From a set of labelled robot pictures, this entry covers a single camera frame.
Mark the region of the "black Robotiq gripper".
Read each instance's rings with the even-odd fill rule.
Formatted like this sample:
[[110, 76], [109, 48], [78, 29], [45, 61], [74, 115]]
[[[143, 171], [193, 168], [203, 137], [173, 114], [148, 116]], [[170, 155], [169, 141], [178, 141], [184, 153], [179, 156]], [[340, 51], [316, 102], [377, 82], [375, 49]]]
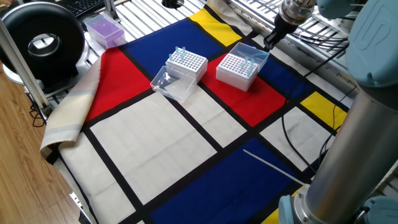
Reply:
[[275, 17], [274, 24], [275, 28], [273, 33], [264, 38], [264, 50], [266, 52], [272, 50], [281, 39], [283, 39], [287, 34], [291, 34], [296, 31], [298, 27], [298, 25], [292, 25], [284, 21], [279, 14]]

